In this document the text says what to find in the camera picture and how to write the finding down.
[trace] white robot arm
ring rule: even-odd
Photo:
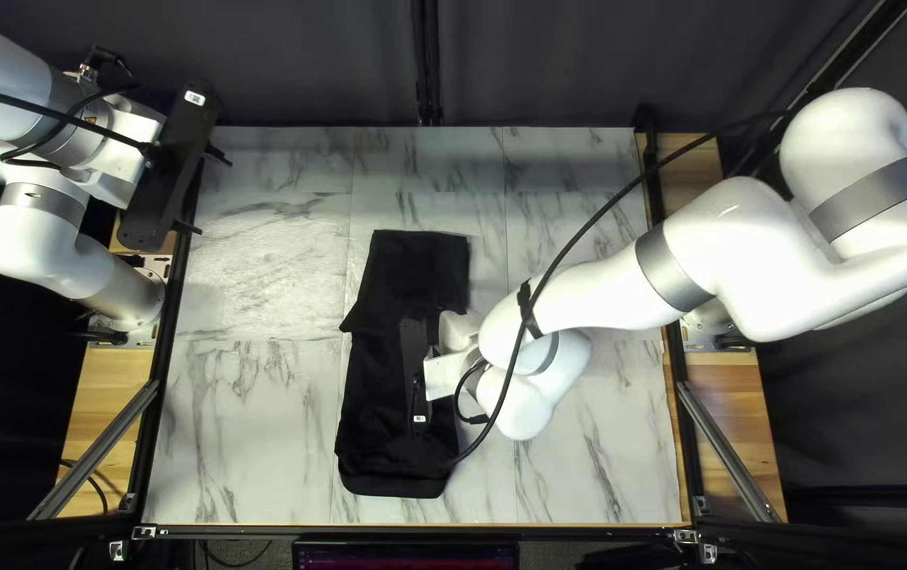
[[[66,113],[98,92],[96,71],[63,74],[0,35],[0,94]],[[119,96],[98,98],[77,117],[136,141],[154,142],[164,117]],[[61,123],[0,103],[0,154],[47,138]],[[0,273],[96,310],[116,330],[156,320],[162,291],[101,243],[79,233],[94,196],[125,209],[145,169],[133,147],[68,125],[34,151],[54,166],[0,161]]]
[[[545,336],[525,336],[497,427],[513,439],[545,427],[587,365],[589,342],[572,329],[660,327],[716,297],[747,338],[766,342],[836,325],[903,295],[901,104],[872,89],[819,97],[790,123],[780,161],[794,201],[757,179],[729,178],[622,252],[550,279],[533,307]],[[479,349],[493,368],[476,395],[489,414],[520,325],[512,294],[479,331]]]

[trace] black backdrop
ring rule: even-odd
[[[874,3],[441,0],[447,124],[624,126],[645,102],[663,128],[702,131],[784,107]],[[159,109],[200,76],[224,99],[225,123],[411,125],[409,13],[407,0],[0,0],[0,32],[61,69],[92,42],[123,53],[145,83],[136,97]],[[851,83],[907,106],[907,17]],[[30,301],[52,305],[15,317]],[[72,315],[0,277],[0,342],[18,340],[0,360],[0,517],[23,516],[54,475],[80,360],[57,340]],[[764,353],[788,481],[907,481],[907,297]],[[29,370],[51,376],[28,382]]]
[[[907,109],[907,15],[844,86],[882,89]],[[765,346],[761,367],[789,516],[907,528],[904,494],[811,494],[907,484],[907,294],[840,327]]]

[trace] marble surface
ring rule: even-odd
[[[591,364],[549,427],[526,442],[494,430],[438,499],[353,495],[333,454],[350,347],[337,327],[372,230],[467,236],[484,315],[639,172],[629,129],[218,128],[213,140],[235,168],[204,175],[145,521],[679,521],[658,330],[587,330]],[[646,229],[635,192],[568,261]],[[461,444],[480,429],[460,426]]]

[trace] black cloth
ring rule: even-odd
[[[447,485],[447,461],[459,451],[452,401],[433,401],[428,425],[413,429],[399,325],[424,320],[435,344],[439,314],[468,309],[468,264],[462,236],[372,233],[358,300],[341,322],[351,333],[351,357],[334,453],[352,493],[431,499]]]

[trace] wooden table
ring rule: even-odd
[[[683,146],[698,134],[665,134],[660,137],[659,155]],[[642,152],[646,141],[637,135],[638,149]],[[717,145],[707,143],[665,167],[662,177],[665,212],[674,213],[688,204],[705,189],[722,178]],[[126,252],[113,240],[113,252]],[[163,253],[172,251],[169,239]],[[98,437],[132,395],[147,381],[154,353],[149,350],[88,349],[84,356],[77,398],[67,430],[63,458],[76,460]],[[782,518],[786,518],[784,497],[777,471],[774,444],[771,438],[767,407],[764,403],[760,370],[753,353],[690,353],[687,354],[688,376],[692,386],[721,427],[735,451],[742,458],[750,473],[774,504]],[[675,415],[675,394],[672,392],[672,368],[664,365],[668,386],[669,407],[672,410],[673,433],[676,450],[678,439]],[[110,510],[115,509],[125,493],[133,460],[137,426],[131,427],[117,446],[98,468]],[[710,445],[698,442],[704,488],[716,514],[749,516],[741,504],[738,491],[728,478]],[[676,454],[679,489],[682,494],[683,520],[692,520],[688,513],[686,482],[682,466],[682,453]],[[59,475],[66,469],[60,469]],[[79,493],[60,516],[101,514],[101,503],[95,490],[84,484]]]
[[[109,251],[136,253],[116,240],[118,225],[112,229]],[[175,235],[170,233],[162,248],[156,253],[171,255],[174,249]],[[67,441],[63,444],[64,460],[79,459],[95,442],[116,414],[147,382],[154,357],[154,350],[110,350],[89,347],[84,351],[77,396],[73,400],[73,411],[67,427]],[[95,480],[105,492],[109,512],[119,506],[119,500],[129,486],[139,425],[139,421],[134,422],[126,430],[96,469]],[[60,468],[57,481],[65,474],[67,468]],[[84,483],[59,516],[92,514],[102,514],[102,502],[91,484]]]

